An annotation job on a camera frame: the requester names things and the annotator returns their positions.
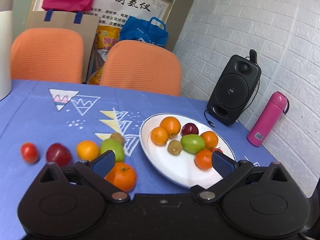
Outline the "large mandarin with stem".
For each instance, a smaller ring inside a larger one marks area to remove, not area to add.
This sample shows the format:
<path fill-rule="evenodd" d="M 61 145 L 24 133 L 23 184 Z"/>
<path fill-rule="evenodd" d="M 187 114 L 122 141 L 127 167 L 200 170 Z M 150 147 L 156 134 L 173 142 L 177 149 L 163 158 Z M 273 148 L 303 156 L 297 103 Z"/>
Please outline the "large mandarin with stem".
<path fill-rule="evenodd" d="M 135 188 L 137 175 L 132 166 L 124 162 L 116 162 L 104 179 L 122 191 L 130 192 Z"/>

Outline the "green apple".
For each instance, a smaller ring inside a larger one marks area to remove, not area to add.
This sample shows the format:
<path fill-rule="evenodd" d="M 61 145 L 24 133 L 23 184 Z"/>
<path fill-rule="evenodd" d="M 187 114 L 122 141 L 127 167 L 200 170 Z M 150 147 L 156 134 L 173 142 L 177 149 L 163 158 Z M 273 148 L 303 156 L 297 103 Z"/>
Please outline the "green apple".
<path fill-rule="evenodd" d="M 116 141 L 116 139 L 108 138 L 102 141 L 100 145 L 100 154 L 103 154 L 106 151 L 113 151 L 117 162 L 123 162 L 125 159 L 124 148 L 121 143 Z"/>

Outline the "dark red apple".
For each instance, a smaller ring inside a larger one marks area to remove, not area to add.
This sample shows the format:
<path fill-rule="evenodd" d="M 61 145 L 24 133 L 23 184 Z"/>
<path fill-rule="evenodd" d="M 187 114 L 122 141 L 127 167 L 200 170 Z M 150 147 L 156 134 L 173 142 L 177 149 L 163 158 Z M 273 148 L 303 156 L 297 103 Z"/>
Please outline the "dark red apple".
<path fill-rule="evenodd" d="M 60 143 L 50 145 L 46 152 L 47 162 L 55 162 L 59 167 L 69 166 L 72 162 L 72 155 L 68 148 Z"/>

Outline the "brown kiwi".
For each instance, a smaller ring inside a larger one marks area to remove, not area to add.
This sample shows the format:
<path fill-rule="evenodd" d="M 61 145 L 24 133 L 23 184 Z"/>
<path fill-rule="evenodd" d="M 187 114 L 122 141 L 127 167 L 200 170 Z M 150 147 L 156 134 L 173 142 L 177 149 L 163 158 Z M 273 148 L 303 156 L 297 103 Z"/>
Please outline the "brown kiwi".
<path fill-rule="evenodd" d="M 110 135 L 110 138 L 116 140 L 117 142 L 119 142 L 122 146 L 124 146 L 124 138 L 122 137 L 122 135 L 120 133 L 114 132 Z"/>
<path fill-rule="evenodd" d="M 183 146 L 178 140 L 172 140 L 169 142 L 167 151 L 172 155 L 179 155 L 183 150 Z"/>

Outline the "red tomato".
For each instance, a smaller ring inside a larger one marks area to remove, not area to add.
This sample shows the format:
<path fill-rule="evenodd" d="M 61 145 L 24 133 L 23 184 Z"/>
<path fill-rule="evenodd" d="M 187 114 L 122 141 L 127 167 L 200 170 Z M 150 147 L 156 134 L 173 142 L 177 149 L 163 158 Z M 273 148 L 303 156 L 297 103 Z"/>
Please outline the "red tomato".
<path fill-rule="evenodd" d="M 34 144 L 26 142 L 21 146 L 22 159 L 28 164 L 34 164 L 38 161 L 39 153 Z"/>
<path fill-rule="evenodd" d="M 221 150 L 221 148 L 212 148 L 211 150 L 210 150 L 211 152 L 220 152 L 220 153 L 223 153 L 223 151 Z"/>

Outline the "small orange on table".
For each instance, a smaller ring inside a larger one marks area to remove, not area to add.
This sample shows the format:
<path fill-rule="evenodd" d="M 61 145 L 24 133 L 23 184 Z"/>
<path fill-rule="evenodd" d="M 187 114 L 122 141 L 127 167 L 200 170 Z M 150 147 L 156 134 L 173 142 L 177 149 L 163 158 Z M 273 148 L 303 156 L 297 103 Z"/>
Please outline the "small orange on table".
<path fill-rule="evenodd" d="M 93 141 L 81 141 L 76 146 L 76 153 L 81 160 L 93 161 L 99 156 L 99 147 Z"/>

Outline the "red tomato in plate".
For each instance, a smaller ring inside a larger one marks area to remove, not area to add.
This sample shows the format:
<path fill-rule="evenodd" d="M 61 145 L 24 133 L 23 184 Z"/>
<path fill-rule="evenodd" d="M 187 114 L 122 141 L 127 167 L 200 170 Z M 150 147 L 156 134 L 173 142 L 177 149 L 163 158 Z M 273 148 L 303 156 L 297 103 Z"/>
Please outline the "red tomato in plate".
<path fill-rule="evenodd" d="M 211 150 L 210 150 L 211 152 L 220 152 L 220 153 L 223 153 L 223 151 L 221 150 L 221 148 L 212 148 Z"/>

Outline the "brown kiwi on table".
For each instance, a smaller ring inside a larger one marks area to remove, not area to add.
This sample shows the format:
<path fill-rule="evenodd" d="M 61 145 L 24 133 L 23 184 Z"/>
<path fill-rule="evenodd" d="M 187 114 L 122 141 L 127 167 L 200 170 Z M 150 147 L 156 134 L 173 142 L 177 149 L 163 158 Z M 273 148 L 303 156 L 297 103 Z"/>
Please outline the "brown kiwi on table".
<path fill-rule="evenodd" d="M 120 133 L 114 132 L 110 135 L 110 138 L 116 140 L 117 142 L 119 142 L 122 146 L 124 146 L 124 138 L 122 137 L 122 135 Z"/>

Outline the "green mango in plate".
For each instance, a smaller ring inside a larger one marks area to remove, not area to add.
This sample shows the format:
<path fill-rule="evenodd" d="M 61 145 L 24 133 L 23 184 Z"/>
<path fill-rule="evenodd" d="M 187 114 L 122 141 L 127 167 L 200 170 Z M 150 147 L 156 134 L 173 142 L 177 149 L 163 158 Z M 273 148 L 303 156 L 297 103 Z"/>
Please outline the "green mango in plate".
<path fill-rule="evenodd" d="M 203 137 L 196 134 L 188 134 L 181 137 L 180 142 L 185 151 L 191 154 L 197 154 L 204 150 L 206 143 Z"/>

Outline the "white round plate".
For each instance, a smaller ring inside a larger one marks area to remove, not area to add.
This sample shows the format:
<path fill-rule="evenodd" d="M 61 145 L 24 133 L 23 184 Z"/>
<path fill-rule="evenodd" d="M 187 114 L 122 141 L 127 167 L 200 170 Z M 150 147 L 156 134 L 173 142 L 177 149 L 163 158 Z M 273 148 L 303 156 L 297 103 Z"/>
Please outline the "white round plate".
<path fill-rule="evenodd" d="M 159 113 L 152 115 L 143 121 L 139 133 L 140 144 L 149 162 L 165 178 L 187 189 L 194 185 L 209 188 L 219 182 L 222 177 L 214 168 L 203 171 L 195 165 L 195 155 L 183 150 L 179 155 L 174 156 L 167 151 L 167 145 L 158 146 L 151 141 L 151 131 L 169 116 L 177 118 L 181 125 L 189 122 L 195 124 L 200 134 L 213 130 L 197 120 L 179 114 Z"/>

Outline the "small orange left in plate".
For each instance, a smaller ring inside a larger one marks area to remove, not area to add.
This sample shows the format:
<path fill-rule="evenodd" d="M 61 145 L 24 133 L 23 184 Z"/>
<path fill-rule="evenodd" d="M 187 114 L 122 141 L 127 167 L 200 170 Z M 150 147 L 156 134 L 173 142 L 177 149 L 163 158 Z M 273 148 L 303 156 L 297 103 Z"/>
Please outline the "small orange left in plate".
<path fill-rule="evenodd" d="M 150 133 L 151 141 L 158 146 L 163 146 L 167 143 L 169 136 L 163 127 L 156 127 Z"/>

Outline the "black speaker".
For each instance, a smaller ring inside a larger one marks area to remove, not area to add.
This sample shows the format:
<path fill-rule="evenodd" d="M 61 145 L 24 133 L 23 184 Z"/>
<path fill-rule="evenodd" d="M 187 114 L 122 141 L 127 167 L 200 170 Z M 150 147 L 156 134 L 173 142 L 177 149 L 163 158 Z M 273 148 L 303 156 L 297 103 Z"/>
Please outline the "black speaker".
<path fill-rule="evenodd" d="M 261 68 L 249 57 L 233 55 L 227 62 L 207 103 L 209 114 L 223 124 L 235 123 L 261 77 Z"/>

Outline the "orange chair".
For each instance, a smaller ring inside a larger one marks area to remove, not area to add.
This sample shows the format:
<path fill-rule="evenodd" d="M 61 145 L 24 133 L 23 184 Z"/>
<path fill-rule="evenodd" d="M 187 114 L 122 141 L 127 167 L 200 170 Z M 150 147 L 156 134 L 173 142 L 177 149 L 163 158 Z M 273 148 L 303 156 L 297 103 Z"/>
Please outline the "orange chair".
<path fill-rule="evenodd" d="M 180 96 L 182 69 L 170 51 L 141 41 L 114 45 L 103 66 L 101 86 Z"/>
<path fill-rule="evenodd" d="M 84 42 L 80 34 L 62 28 L 32 28 L 11 46 L 11 78 L 82 83 Z"/>

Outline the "white poster with text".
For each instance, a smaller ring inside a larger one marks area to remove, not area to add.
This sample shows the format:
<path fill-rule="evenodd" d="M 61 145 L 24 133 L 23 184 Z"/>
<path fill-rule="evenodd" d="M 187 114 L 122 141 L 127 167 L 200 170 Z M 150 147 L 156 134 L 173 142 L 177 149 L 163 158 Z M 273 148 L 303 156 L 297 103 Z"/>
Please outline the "white poster with text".
<path fill-rule="evenodd" d="M 32 11 L 44 11 L 43 0 L 35 0 Z M 166 0 L 93 0 L 90 11 L 86 15 L 99 16 L 100 25 L 110 25 L 122 28 L 130 16 L 143 20 L 152 17 L 165 22 L 171 10 L 172 3 Z"/>

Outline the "white thermos jug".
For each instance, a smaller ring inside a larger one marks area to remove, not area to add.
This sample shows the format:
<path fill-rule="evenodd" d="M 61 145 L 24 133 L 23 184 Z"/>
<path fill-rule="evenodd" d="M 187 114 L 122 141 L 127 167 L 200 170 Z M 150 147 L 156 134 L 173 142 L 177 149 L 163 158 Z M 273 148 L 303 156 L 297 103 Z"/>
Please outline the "white thermos jug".
<path fill-rule="evenodd" d="M 3 100 L 11 91 L 12 11 L 1 11 L 0 15 L 0 99 Z"/>

